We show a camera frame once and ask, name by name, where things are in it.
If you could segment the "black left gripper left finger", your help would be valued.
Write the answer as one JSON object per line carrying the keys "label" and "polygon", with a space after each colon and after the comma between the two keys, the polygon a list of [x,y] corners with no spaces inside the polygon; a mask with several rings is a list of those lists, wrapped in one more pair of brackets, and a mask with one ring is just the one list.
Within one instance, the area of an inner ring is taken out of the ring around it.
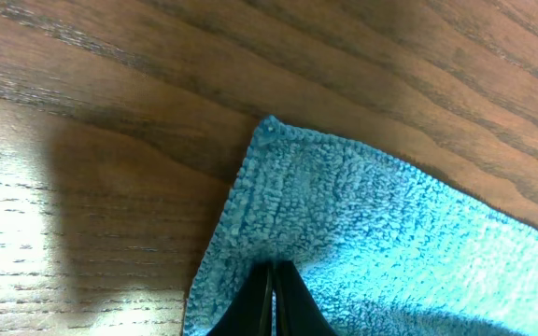
{"label": "black left gripper left finger", "polygon": [[270,336],[273,312],[273,264],[255,265],[208,336]]}

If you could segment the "blue microfiber cloth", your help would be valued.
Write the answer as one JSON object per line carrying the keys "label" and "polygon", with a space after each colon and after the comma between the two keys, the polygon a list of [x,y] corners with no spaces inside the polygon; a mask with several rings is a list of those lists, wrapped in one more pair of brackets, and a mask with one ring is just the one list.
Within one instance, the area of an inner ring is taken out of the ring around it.
{"label": "blue microfiber cloth", "polygon": [[251,267],[292,261],[341,335],[538,335],[538,231],[335,135],[255,130],[191,285],[204,335]]}

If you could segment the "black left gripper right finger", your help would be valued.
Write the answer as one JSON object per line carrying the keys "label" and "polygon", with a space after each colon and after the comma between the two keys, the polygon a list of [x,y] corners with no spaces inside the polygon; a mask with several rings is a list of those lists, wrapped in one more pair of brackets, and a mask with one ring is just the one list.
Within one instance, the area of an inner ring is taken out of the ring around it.
{"label": "black left gripper right finger", "polygon": [[276,335],[336,336],[292,261],[275,267]]}

